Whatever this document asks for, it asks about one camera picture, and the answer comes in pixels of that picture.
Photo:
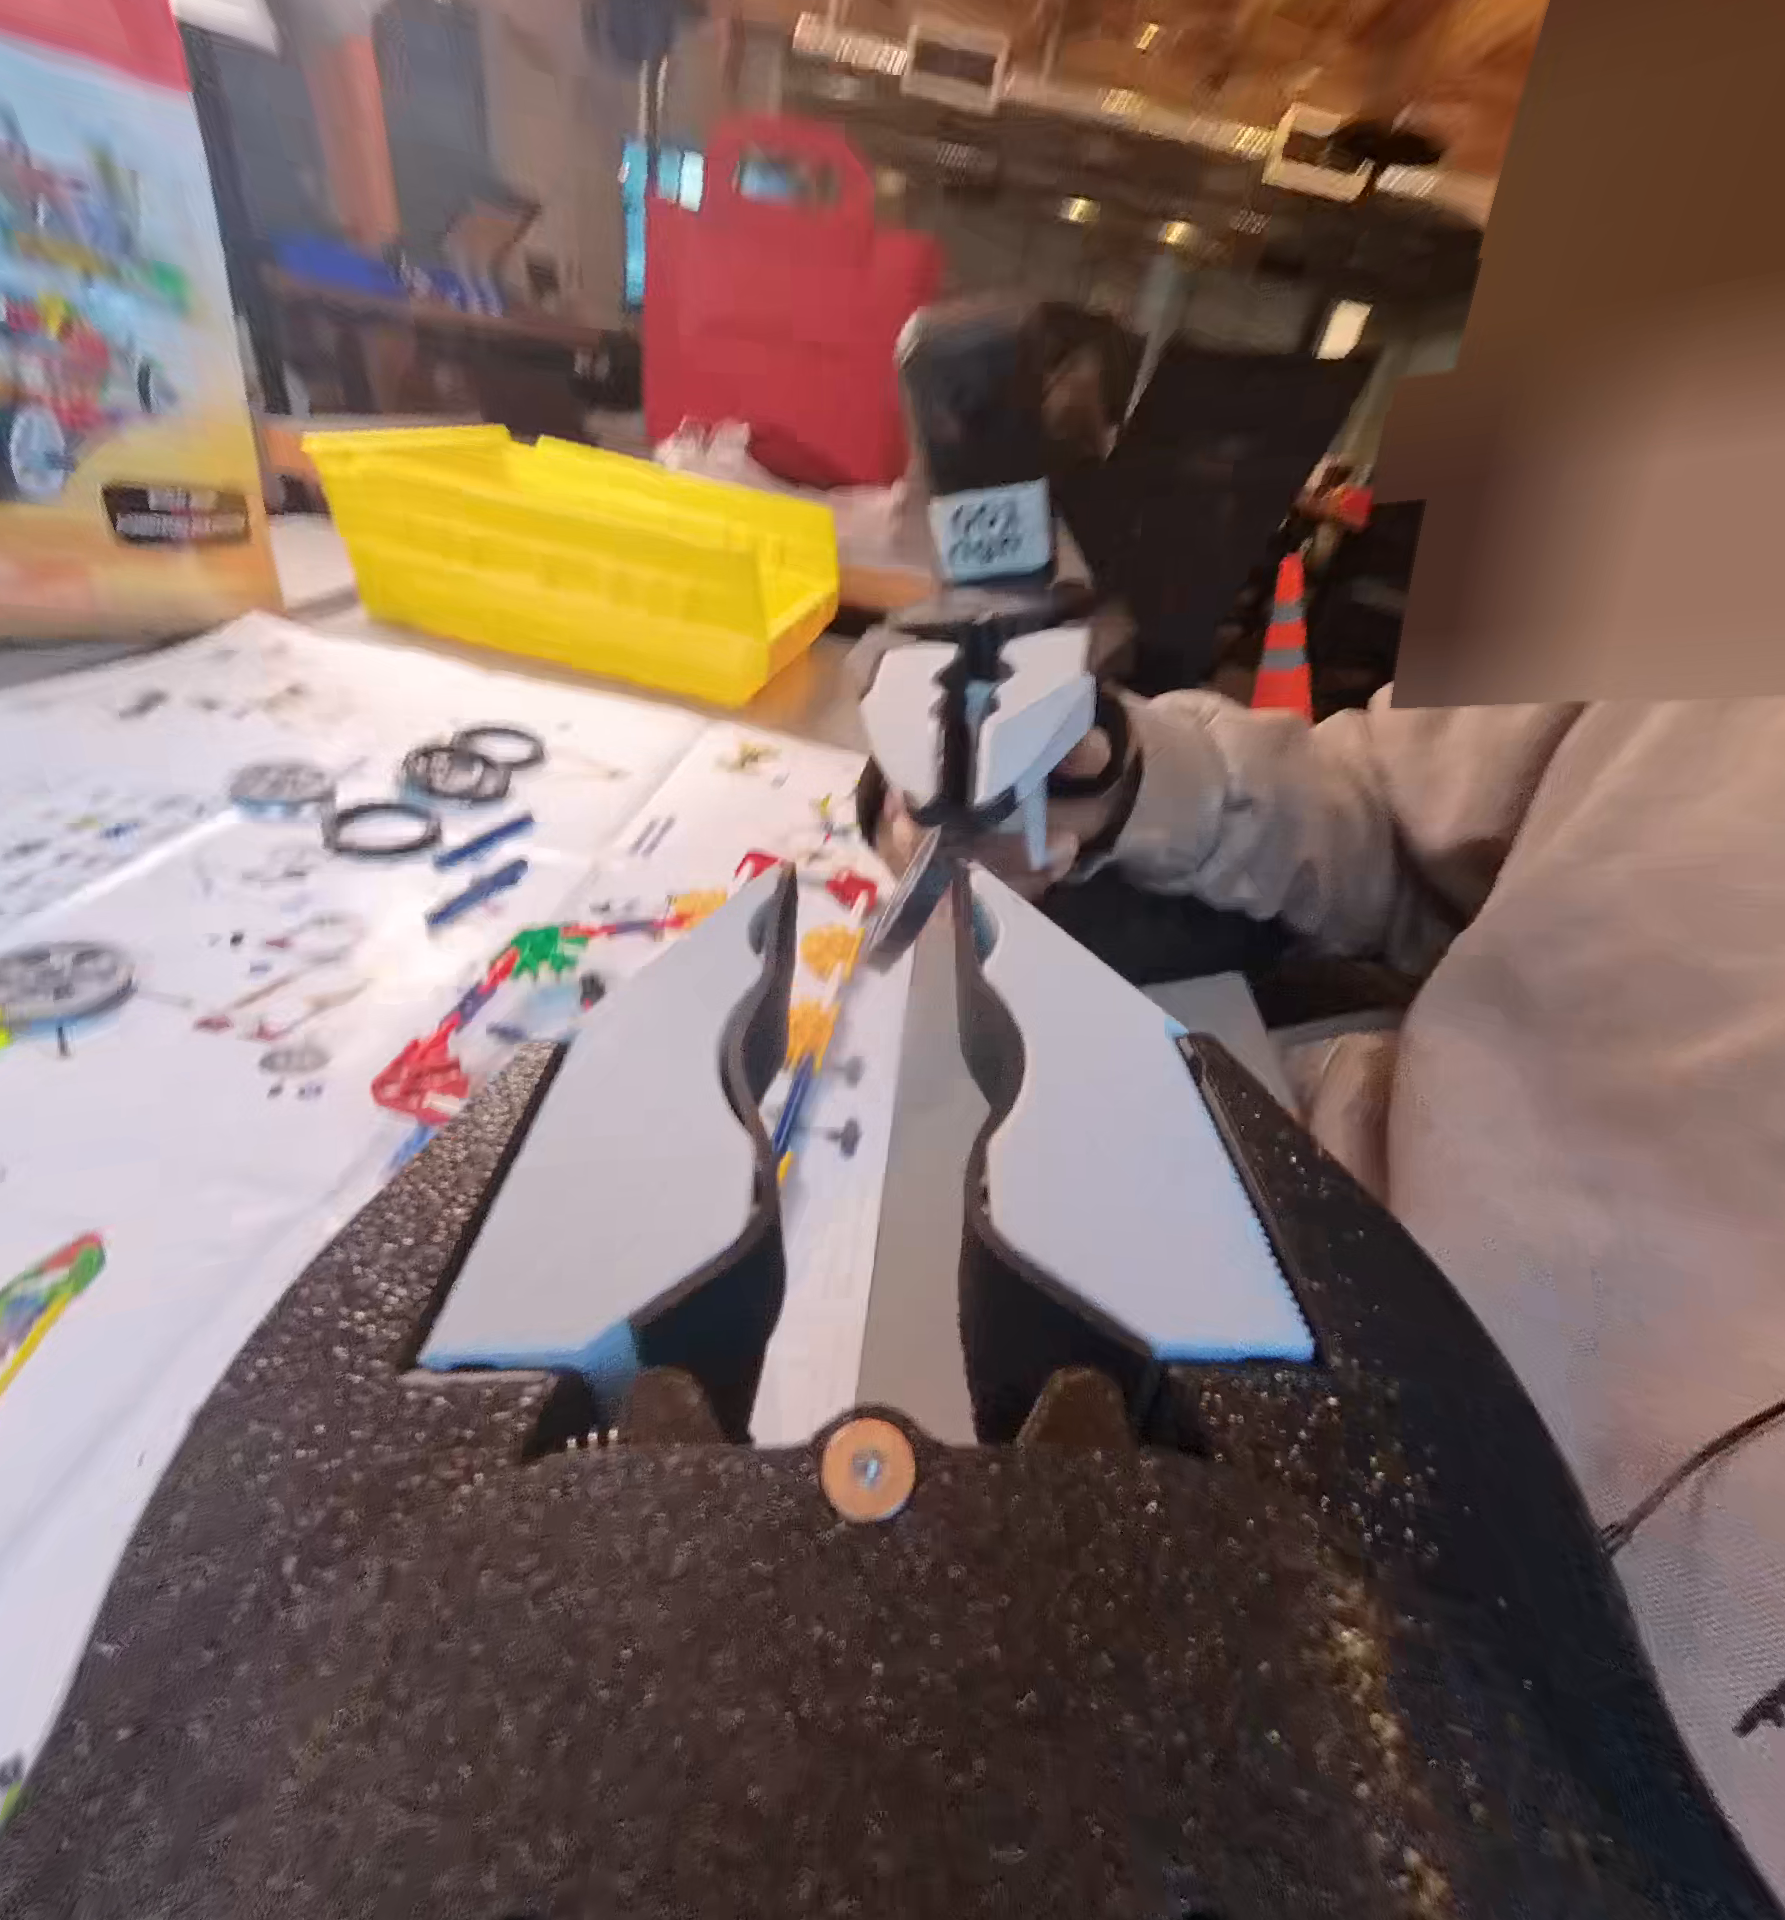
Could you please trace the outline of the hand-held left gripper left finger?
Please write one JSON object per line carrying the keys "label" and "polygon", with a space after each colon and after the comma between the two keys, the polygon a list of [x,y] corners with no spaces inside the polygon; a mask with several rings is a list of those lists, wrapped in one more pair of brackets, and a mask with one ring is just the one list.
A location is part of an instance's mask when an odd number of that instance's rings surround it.
{"label": "hand-held left gripper left finger", "polygon": [[783,1072],[797,871],[688,923],[563,1045],[425,1316],[425,1372],[569,1382],[597,1426],[685,1372],[747,1444],[783,1319]]}

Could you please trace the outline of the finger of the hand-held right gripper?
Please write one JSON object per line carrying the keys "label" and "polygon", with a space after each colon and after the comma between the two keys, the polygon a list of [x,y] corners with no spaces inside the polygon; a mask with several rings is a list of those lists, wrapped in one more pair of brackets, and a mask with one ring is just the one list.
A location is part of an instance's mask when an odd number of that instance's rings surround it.
{"label": "finger of the hand-held right gripper", "polygon": [[979,808],[1009,801],[1018,835],[1049,831],[1049,783],[1096,716],[1092,630],[1044,628],[1000,644],[979,713]]}
{"label": "finger of the hand-held right gripper", "polygon": [[899,804],[919,831],[971,839],[978,813],[966,804],[966,660],[949,637],[879,637],[865,665],[857,713],[868,767],[857,775],[857,831],[879,842]]}

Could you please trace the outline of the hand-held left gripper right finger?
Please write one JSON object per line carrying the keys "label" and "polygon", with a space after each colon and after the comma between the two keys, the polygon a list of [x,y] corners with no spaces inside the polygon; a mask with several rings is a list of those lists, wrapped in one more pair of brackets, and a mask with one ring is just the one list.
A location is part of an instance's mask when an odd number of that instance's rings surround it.
{"label": "hand-held left gripper right finger", "polygon": [[955,994],[985,1105],[957,1289],[978,1438],[1016,1442],[1068,1369],[1151,1436],[1174,1369],[1311,1366],[1288,1233],[1208,1078],[1230,1053],[994,871],[955,877]]}

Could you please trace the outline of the yellow plastic parts bin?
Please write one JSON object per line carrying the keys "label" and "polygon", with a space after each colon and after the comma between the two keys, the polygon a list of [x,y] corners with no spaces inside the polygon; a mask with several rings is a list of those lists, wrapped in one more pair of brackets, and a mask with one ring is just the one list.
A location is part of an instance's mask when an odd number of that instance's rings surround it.
{"label": "yellow plastic parts bin", "polygon": [[505,427],[303,432],[385,628],[747,706],[831,628],[827,507]]}

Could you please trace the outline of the person's right forearm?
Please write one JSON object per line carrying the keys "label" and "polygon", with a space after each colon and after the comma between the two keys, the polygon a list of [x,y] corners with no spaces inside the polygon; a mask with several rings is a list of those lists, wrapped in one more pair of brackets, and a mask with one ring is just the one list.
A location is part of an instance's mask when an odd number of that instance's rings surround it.
{"label": "person's right forearm", "polygon": [[1102,867],[1331,956],[1433,968],[1501,879],[1584,710],[1397,706],[1381,688],[1303,725],[1214,690],[1127,699],[1137,780]]}

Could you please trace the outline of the colourful rod and connector model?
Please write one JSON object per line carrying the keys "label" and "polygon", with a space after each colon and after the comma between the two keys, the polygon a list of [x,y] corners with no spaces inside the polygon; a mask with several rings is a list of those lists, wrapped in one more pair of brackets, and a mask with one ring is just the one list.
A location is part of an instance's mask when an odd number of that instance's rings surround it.
{"label": "colourful rod and connector model", "polygon": [[[387,1175],[400,1174],[456,1119],[519,1048],[569,1045],[605,997],[654,953],[708,921],[747,883],[783,867],[747,850],[723,884],[691,884],[656,906],[592,906],[569,921],[522,927],[476,971],[442,1019],[409,1039],[373,1078],[373,1101],[405,1126]],[[783,1067],[760,1098],[778,1175],[797,1162],[813,1092],[848,1019],[865,935],[884,883],[831,845],[797,858],[799,942]]]}

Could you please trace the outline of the clear plastic bag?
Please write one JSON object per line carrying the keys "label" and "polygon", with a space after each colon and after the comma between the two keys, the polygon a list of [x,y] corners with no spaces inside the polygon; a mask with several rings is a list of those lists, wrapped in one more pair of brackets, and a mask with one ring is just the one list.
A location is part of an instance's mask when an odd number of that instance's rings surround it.
{"label": "clear plastic bag", "polygon": [[775,461],[753,452],[753,431],[741,419],[702,423],[682,419],[672,432],[654,443],[650,459],[660,467],[741,484],[751,490],[793,495],[793,496],[827,496],[837,482],[827,478],[793,478]]}

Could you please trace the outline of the black office chair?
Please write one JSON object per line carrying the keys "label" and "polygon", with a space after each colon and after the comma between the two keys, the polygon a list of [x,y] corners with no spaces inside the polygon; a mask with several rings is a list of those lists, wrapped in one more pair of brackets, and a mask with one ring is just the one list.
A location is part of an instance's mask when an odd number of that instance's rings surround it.
{"label": "black office chair", "polygon": [[1174,337],[1111,448],[1054,484],[1065,529],[1130,640],[1130,690],[1204,685],[1220,628],[1379,368],[1370,352],[1240,352]]}

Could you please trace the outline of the orange traffic cone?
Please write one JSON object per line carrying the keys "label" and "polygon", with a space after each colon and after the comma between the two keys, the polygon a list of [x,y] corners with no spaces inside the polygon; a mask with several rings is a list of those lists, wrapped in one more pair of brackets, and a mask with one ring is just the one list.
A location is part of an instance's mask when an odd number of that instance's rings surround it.
{"label": "orange traffic cone", "polygon": [[1301,546],[1288,550],[1273,573],[1249,706],[1313,725],[1305,557]]}

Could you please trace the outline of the thick blue plastic rod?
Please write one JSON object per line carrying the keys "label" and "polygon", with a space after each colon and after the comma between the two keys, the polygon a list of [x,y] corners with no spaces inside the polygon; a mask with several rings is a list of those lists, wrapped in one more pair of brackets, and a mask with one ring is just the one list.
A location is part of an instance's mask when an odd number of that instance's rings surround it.
{"label": "thick blue plastic rod", "polygon": [[471,883],[456,887],[456,895],[427,909],[425,932],[432,937],[432,935],[471,919],[479,909],[513,892],[527,877],[532,877],[527,857],[513,857],[513,858],[501,864],[497,870],[476,877]]}

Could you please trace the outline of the large fold-out instruction sheet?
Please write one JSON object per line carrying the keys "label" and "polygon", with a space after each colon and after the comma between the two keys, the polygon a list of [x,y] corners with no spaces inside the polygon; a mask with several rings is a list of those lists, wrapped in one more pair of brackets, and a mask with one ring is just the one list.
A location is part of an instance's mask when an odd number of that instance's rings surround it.
{"label": "large fold-out instruction sheet", "polygon": [[[332,808],[241,813],[256,758],[327,767]],[[872,870],[857,772],[848,741],[271,615],[0,688],[0,949],[103,940],[139,971],[0,1051],[0,1823],[197,1407],[393,1178],[376,1072],[522,927],[723,884],[747,850]],[[513,892],[425,932],[513,857]]]}

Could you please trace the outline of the person in beige hoodie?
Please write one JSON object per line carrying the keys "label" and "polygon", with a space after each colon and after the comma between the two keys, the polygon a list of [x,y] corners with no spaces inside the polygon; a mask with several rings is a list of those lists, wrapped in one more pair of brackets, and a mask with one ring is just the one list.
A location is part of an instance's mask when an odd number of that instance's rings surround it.
{"label": "person in beige hoodie", "polygon": [[1387,1114],[1393,1216],[1597,1526],[1785,1400],[1785,699],[1584,710]]}

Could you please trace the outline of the brown construction set bag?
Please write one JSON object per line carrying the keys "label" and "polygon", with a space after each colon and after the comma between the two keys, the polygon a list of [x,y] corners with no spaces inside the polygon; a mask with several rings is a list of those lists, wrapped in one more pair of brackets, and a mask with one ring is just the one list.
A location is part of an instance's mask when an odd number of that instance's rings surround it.
{"label": "brown construction set bag", "polygon": [[0,4],[0,644],[280,612],[169,4]]}

